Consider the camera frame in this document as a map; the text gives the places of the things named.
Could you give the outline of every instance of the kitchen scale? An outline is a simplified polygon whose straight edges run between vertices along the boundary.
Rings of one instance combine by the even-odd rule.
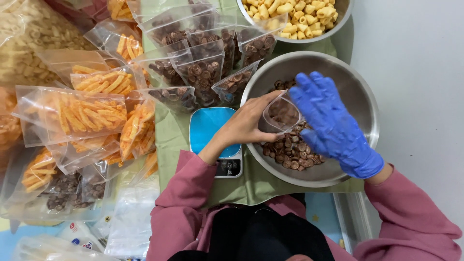
[[[232,117],[235,110],[226,107],[202,108],[190,116],[190,151],[195,154],[208,144],[214,134]],[[236,178],[243,173],[242,144],[234,144],[222,151],[217,160],[215,178]]]

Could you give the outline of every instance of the green cloth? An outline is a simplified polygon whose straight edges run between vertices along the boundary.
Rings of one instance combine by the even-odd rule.
[[[144,37],[144,49],[153,50],[153,44]],[[289,45],[277,42],[273,57],[293,51],[323,52],[336,57],[336,50],[330,39],[313,43],[310,46]],[[188,142],[189,115],[176,115],[166,107],[157,104],[156,107],[156,146],[160,189],[163,191],[171,177],[175,174],[180,150],[190,150]],[[347,181],[325,188],[306,188],[296,186],[278,179],[266,171],[249,152],[244,149],[244,172],[241,177],[215,179],[213,189],[208,199],[207,207],[221,203],[239,203],[256,205],[273,197],[298,192],[360,192],[364,182],[359,179]]]

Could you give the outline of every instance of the blue glove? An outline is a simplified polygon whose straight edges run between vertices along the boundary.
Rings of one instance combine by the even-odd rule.
[[[309,78],[299,73],[289,95],[313,128],[300,132],[313,151],[338,160],[352,177],[369,178],[383,169],[382,156],[369,147],[331,78],[318,72],[312,72]]]

